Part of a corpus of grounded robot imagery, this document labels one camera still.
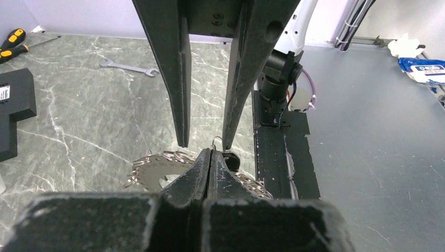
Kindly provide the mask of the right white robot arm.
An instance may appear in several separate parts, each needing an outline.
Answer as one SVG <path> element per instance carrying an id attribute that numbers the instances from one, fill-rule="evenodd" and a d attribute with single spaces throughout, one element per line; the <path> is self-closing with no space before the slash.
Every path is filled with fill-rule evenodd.
<path id="1" fill-rule="evenodd" d="M 302 71 L 300 60 L 316 1 L 134 1 L 164 80 L 181 147 L 189 144 L 192 55 L 190 35 L 231 40 L 222 124 L 230 149 L 249 92 L 258 79 L 262 96 L 284 100 Z"/>

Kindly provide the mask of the black network switch large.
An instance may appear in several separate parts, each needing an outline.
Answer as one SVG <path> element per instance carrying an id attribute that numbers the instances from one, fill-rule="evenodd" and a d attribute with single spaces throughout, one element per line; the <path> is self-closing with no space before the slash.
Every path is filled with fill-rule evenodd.
<path id="1" fill-rule="evenodd" d="M 1 162 L 18 155 L 17 123 L 10 115 L 1 116 Z"/>

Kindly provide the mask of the silver disc keyring with keys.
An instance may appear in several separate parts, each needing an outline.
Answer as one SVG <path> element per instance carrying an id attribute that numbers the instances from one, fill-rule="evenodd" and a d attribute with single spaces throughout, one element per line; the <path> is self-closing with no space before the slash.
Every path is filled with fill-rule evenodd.
<path id="1" fill-rule="evenodd" d="M 149 150 L 146 156 L 133 161 L 132 170 L 127 175 L 128 179 L 123 187 L 142 185 L 147 192 L 160 191 L 188 171 L 195 160 L 194 156 L 182 151 L 153 154 Z M 241 172 L 229 170 L 229 173 L 256 197 L 273 199 L 272 194 L 255 179 Z"/>

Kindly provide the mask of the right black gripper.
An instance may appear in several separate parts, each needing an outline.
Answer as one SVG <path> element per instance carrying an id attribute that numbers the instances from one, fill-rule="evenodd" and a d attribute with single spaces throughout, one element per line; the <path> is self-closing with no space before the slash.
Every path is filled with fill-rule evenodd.
<path id="1" fill-rule="evenodd" d="M 188 147 L 189 34 L 232 40 L 222 148 L 231 149 L 250 90 L 299 1 L 134 1 L 170 99 L 177 144 Z"/>

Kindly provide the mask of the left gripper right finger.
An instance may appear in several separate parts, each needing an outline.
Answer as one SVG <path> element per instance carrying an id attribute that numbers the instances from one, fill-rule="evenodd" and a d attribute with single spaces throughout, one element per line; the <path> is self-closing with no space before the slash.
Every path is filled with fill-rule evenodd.
<path id="1" fill-rule="evenodd" d="M 211 156 L 202 251 L 354 251 L 339 210 L 319 199 L 260 199 Z"/>

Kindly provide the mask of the white crumpled tissue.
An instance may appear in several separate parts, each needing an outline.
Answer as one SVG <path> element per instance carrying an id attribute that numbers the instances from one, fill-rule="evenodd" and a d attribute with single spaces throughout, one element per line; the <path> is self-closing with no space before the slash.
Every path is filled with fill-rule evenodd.
<path id="1" fill-rule="evenodd" d="M 416 58 L 426 48 L 418 39 L 410 39 L 408 33 L 403 34 L 397 40 L 392 40 L 387 47 L 391 55 L 397 58 Z"/>

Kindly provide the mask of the black network switch small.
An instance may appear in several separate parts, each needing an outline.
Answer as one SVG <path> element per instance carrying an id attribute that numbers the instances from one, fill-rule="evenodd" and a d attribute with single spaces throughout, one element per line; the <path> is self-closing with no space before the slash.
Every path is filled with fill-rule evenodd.
<path id="1" fill-rule="evenodd" d="M 15 122 L 37 115 L 34 76 L 28 68 L 1 74 L 1 116 Z"/>

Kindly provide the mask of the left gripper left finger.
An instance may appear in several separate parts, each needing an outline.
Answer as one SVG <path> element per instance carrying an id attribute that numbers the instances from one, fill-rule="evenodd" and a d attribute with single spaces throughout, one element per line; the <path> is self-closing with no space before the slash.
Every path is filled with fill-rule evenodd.
<path id="1" fill-rule="evenodd" d="M 45 193 L 19 215 L 3 251 L 201 251 L 211 151 L 155 193 Z"/>

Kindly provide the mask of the yellow black screwdriver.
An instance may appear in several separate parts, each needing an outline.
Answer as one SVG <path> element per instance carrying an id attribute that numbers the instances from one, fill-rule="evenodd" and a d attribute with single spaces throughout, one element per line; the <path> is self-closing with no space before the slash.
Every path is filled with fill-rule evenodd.
<path id="1" fill-rule="evenodd" d="M 7 35 L 7 38 L 3 41 L 1 45 L 1 50 L 7 50 L 17 46 L 20 43 L 22 43 L 25 40 L 25 38 L 26 38 L 26 32 L 23 29 L 21 28 L 14 29 Z"/>
<path id="2" fill-rule="evenodd" d="M 16 47 L 11 48 L 11 49 L 1 50 L 1 64 L 8 62 L 9 60 L 19 56 L 20 54 L 25 54 L 25 53 L 29 52 L 29 49 L 32 48 L 32 47 L 40 46 L 40 45 L 49 43 L 49 42 L 54 41 L 54 40 L 59 39 L 59 38 L 61 38 L 60 35 L 55 37 L 55 38 L 48 39 L 48 40 L 42 41 L 40 43 L 31 45 L 31 46 L 18 45 Z"/>

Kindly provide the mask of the silver wrench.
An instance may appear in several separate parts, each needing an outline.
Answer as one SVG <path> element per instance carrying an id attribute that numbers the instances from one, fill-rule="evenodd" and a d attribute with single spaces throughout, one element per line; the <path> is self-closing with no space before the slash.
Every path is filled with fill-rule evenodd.
<path id="1" fill-rule="evenodd" d="M 160 71 L 157 68 L 145 69 L 145 68 L 140 68 L 140 67 L 133 67 L 133 66 L 116 63 L 111 59 L 105 59 L 105 60 L 99 62 L 99 66 L 104 67 L 104 68 L 112 67 L 112 68 L 119 68 L 119 69 L 123 69 L 123 70 L 134 71 L 134 72 L 140 72 L 140 73 L 143 73 L 151 78 L 154 78 L 156 74 L 160 73 Z"/>

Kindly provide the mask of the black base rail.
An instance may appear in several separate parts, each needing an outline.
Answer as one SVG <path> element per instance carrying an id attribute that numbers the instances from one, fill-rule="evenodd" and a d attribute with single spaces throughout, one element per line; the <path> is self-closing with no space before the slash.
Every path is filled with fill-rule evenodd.
<path id="1" fill-rule="evenodd" d="M 256 179 L 275 199 L 321 197 L 308 142 L 306 113 L 287 111 L 278 127 L 282 105 L 272 109 L 256 90 L 252 92 Z"/>

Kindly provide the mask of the blue white plastic packet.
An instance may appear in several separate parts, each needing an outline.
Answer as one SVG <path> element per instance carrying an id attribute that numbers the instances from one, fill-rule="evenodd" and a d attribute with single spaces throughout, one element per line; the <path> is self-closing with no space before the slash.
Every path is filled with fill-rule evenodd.
<path id="1" fill-rule="evenodd" d="M 402 72 L 418 83 L 444 85 L 444 60 L 399 58 Z"/>

